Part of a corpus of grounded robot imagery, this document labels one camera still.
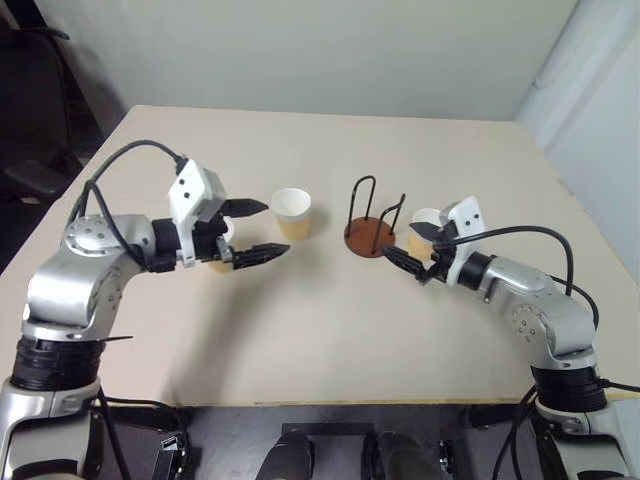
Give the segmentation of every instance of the paper cup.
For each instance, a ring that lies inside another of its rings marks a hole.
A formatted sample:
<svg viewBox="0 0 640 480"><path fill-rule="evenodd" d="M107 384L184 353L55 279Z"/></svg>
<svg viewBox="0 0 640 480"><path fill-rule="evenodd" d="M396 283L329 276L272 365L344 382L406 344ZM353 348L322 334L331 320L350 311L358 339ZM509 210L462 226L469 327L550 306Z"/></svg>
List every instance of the paper cup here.
<svg viewBox="0 0 640 480"><path fill-rule="evenodd" d="M285 238L300 242L311 227L311 196L299 188L283 188L271 197L271 211Z"/></svg>
<svg viewBox="0 0 640 480"><path fill-rule="evenodd" d="M435 208L422 208L415 212L411 217L411 223L417 222L429 222L437 226L442 226L440 223L440 210ZM413 258L417 258L422 262L426 262L431 258L433 253L433 247L431 242L424 240L412 228L409 228L409 255Z"/></svg>
<svg viewBox="0 0 640 480"><path fill-rule="evenodd" d="M227 233L223 233L222 238L224 238L225 242L229 243L233 238L235 226L229 217L224 217L224 223L227 224ZM228 273L233 270L233 264L231 262L209 262L209 266L218 273Z"/></svg>

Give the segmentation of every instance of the silver robot arm segment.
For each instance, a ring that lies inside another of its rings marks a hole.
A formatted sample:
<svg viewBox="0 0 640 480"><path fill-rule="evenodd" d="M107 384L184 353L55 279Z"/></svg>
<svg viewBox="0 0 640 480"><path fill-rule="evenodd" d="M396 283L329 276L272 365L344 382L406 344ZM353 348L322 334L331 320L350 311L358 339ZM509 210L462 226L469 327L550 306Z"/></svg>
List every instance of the silver robot arm segment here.
<svg viewBox="0 0 640 480"><path fill-rule="evenodd" d="M90 475L96 467L89 458L90 407L100 389L100 356L133 276L172 271L178 261L191 267L196 260L220 260L246 268L289 249L274 243L246 251L229 246L223 216L246 217L268 207L228 200L218 176L193 160L178 171L169 202L172 218L154 221L107 217L104 210L80 213L65 228L59 250L31 279L13 373L0 392L3 480L25 472L29 478Z"/></svg>
<svg viewBox="0 0 640 480"><path fill-rule="evenodd" d="M435 278L476 291L513 330L536 383L538 452L543 471L551 465L544 471L545 478L580 480L587 478L580 475L585 472L638 476L597 372L593 315L561 293L547 274L475 250L477 241L464 238L482 237L484 232L474 197L442 210L440 222L442 226L411 225L419 236L433 242L432 262L423 265L396 247L385 247L384 255L422 284Z"/></svg>

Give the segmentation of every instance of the black chair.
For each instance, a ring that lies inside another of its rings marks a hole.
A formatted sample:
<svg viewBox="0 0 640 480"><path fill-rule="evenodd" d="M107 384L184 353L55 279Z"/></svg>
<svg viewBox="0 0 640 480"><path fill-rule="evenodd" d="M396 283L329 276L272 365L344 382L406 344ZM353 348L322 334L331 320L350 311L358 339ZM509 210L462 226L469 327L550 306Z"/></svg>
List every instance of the black chair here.
<svg viewBox="0 0 640 480"><path fill-rule="evenodd" d="M13 30L0 17L0 195L51 203L82 169L71 152L53 29Z"/></svg>

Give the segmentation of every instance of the table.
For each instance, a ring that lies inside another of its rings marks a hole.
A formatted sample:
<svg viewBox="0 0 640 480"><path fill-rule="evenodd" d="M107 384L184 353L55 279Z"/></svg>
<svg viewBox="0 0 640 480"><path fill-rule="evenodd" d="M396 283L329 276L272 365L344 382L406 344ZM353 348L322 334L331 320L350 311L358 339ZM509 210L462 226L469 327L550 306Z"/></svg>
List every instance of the table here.
<svg viewBox="0 0 640 480"><path fill-rule="evenodd" d="M309 115L138 106L58 200L0 277L0 364L9 374L26 288L57 248L82 182L127 142L152 138L215 170L230 197L268 202L281 187L313 199L311 238L267 265L229 274L206 265L144 274L126 289L100 376L105 391L190 405L512 401L531 385L511 329L474 293L421 287L342 234L354 182L378 179L372 212L407 194L413 211L476 195L488 228L563 232L576 283L601 310L603 376L639 383L638 289L578 201L512 122ZM132 151L101 179L114 213L169 216L171 160ZM364 211L366 193L356 213ZM236 221L238 247L284 241L270 212ZM481 249L564 276L552 239L517 234Z"/></svg>

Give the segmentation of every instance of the white wall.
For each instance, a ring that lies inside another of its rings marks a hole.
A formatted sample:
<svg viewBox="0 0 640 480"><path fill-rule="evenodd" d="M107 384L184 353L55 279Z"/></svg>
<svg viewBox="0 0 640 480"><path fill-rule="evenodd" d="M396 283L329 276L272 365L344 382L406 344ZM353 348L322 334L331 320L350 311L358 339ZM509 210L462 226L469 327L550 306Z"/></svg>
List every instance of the white wall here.
<svg viewBox="0 0 640 480"><path fill-rule="evenodd" d="M578 41L543 70L548 85L518 119L640 283L638 1L582 0L577 11Z"/></svg>
<svg viewBox="0 0 640 480"><path fill-rule="evenodd" d="M135 104L510 119L575 0L38 0L98 121Z"/></svg>

